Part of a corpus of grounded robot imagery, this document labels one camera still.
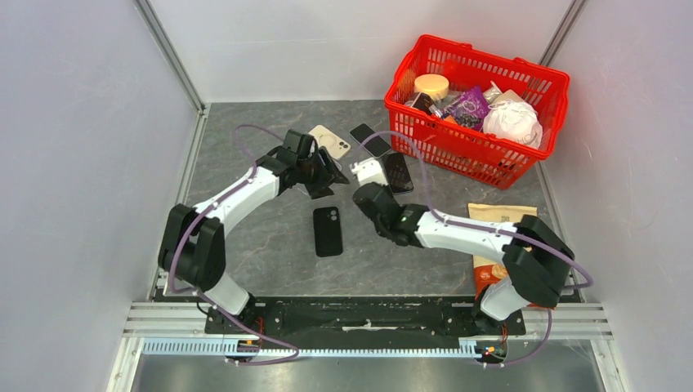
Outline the black smartphone purple edge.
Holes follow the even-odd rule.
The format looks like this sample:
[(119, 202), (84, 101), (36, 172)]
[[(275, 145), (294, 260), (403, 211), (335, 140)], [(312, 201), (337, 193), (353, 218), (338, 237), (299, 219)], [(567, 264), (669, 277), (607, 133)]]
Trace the black smartphone purple edge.
[(402, 153), (390, 153), (381, 157), (387, 183), (394, 195), (407, 194), (414, 190), (409, 168)]

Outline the black phone case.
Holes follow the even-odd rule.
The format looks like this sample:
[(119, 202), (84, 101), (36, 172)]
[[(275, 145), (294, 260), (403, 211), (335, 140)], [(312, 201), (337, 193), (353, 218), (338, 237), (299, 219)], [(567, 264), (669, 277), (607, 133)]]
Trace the black phone case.
[(337, 207), (321, 207), (313, 211), (315, 254), (318, 257), (343, 253), (342, 227)]

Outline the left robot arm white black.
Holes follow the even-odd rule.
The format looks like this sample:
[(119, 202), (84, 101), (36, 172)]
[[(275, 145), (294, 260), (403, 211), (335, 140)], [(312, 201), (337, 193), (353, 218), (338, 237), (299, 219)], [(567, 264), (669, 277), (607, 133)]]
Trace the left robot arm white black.
[(226, 237), (237, 224), (284, 191), (302, 185), (313, 199), (333, 194), (331, 185), (349, 180), (327, 149), (304, 132), (287, 131), (281, 145), (258, 158), (248, 172), (218, 195), (194, 207), (179, 203), (169, 214), (158, 265), (175, 282), (191, 285), (204, 299), (225, 311), (225, 322), (237, 333), (251, 331), (257, 321), (254, 297), (231, 277), (226, 267)]

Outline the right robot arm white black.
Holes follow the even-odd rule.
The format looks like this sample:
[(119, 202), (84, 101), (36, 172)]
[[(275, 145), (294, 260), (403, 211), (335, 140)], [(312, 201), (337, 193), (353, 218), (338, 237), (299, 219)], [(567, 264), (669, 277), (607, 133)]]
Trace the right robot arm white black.
[(359, 187), (353, 201), (376, 233), (398, 246), (446, 249), (504, 266), (506, 277), (475, 300), (472, 324), (480, 333), (494, 333), (528, 305), (551, 309), (560, 300), (575, 254), (537, 216), (502, 223), (450, 216), (421, 204), (399, 204), (385, 185), (374, 182)]

